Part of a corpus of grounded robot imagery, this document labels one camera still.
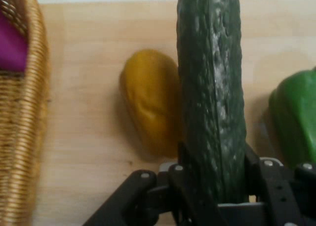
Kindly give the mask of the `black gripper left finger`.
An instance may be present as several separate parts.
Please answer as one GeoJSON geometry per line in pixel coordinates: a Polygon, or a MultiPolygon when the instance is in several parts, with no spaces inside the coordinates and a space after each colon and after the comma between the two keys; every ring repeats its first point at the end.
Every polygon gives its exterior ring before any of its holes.
{"type": "Polygon", "coordinates": [[[167,171],[134,171],[84,223],[86,226],[153,226],[171,212],[178,226],[226,226],[212,197],[193,174],[195,159],[180,143],[167,171]]]}

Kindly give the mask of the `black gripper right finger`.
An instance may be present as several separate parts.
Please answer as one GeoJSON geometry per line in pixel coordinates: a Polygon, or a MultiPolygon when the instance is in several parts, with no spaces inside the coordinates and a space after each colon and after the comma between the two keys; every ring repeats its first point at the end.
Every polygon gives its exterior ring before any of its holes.
{"type": "Polygon", "coordinates": [[[247,192],[264,204],[270,226],[316,224],[314,163],[301,163],[291,170],[278,159],[259,157],[246,146],[244,168],[247,192]]]}

